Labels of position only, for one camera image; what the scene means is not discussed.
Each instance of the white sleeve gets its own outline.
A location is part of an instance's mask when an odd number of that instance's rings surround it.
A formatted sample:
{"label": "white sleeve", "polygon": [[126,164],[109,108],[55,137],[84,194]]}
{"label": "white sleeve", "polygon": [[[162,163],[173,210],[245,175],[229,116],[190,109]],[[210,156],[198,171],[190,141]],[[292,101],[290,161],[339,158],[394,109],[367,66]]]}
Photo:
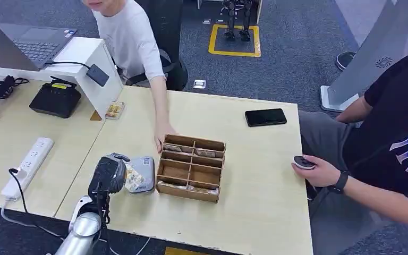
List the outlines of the white sleeve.
{"label": "white sleeve", "polygon": [[132,38],[137,45],[138,55],[143,63],[144,72],[148,80],[154,77],[165,77],[160,61],[160,52],[157,47],[154,33],[148,16],[143,11],[133,17],[131,22]]}

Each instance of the white t-shirt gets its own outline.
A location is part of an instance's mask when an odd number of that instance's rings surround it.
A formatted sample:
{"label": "white t-shirt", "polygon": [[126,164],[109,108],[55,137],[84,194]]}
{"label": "white t-shirt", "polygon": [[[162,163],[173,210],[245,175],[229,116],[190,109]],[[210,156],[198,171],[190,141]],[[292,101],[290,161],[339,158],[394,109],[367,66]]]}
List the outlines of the white t-shirt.
{"label": "white t-shirt", "polygon": [[95,11],[93,15],[98,23],[99,36],[127,78],[143,72],[148,80],[165,77],[151,24],[138,3],[127,0],[124,8],[112,17]]}

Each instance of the laptop keyboard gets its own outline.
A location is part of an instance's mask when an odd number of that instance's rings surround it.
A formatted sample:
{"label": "laptop keyboard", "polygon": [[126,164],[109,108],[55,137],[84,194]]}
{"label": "laptop keyboard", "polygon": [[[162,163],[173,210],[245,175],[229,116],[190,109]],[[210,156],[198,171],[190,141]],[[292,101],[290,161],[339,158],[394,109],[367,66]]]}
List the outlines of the laptop keyboard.
{"label": "laptop keyboard", "polygon": [[14,40],[13,43],[32,61],[44,61],[51,56],[58,44]]}

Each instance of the snack package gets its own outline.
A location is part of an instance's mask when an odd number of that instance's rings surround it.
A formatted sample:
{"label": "snack package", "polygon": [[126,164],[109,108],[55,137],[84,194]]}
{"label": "snack package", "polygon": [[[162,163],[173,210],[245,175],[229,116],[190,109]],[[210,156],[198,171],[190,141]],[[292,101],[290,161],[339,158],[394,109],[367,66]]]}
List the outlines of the snack package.
{"label": "snack package", "polygon": [[166,182],[163,182],[163,181],[159,181],[157,184],[158,184],[158,185],[162,185],[162,186],[167,186],[167,187],[177,188],[177,189],[181,189],[181,190],[186,190],[186,189],[187,189],[187,187],[186,187],[186,186],[182,186],[182,185],[175,185],[175,184],[166,183]]}
{"label": "snack package", "polygon": [[205,193],[205,194],[218,195],[218,189],[210,190],[210,189],[205,189],[205,188],[193,187],[193,186],[191,186],[191,185],[189,185],[189,186],[187,187],[187,189],[188,189],[188,190],[195,191],[195,192]]}
{"label": "snack package", "polygon": [[181,147],[176,146],[176,145],[165,144],[165,145],[163,145],[163,148],[165,148],[165,150],[171,150],[171,151],[176,151],[176,152],[182,152]]}
{"label": "snack package", "polygon": [[216,157],[214,151],[204,150],[204,149],[195,149],[194,151],[198,156],[201,156],[201,157],[208,157],[208,158]]}
{"label": "snack package", "polygon": [[106,118],[109,120],[117,120],[120,118],[121,113],[123,113],[124,107],[126,106],[123,102],[113,102],[106,112]]}
{"label": "snack package", "polygon": [[124,187],[130,192],[134,192],[143,182],[145,182],[145,178],[143,178],[141,174],[135,171],[135,169],[127,162],[125,164],[127,169],[127,176],[126,184],[124,185]]}

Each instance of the black smartwatch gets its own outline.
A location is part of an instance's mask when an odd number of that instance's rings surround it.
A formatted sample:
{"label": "black smartwatch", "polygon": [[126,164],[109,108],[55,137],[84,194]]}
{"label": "black smartwatch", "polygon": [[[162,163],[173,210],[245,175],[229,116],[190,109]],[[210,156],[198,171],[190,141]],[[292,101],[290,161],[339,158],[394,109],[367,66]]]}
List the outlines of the black smartwatch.
{"label": "black smartwatch", "polygon": [[334,192],[337,194],[343,194],[343,189],[345,188],[346,182],[348,181],[348,173],[347,172],[340,172],[340,177],[336,184],[328,186],[328,190],[330,192]]}

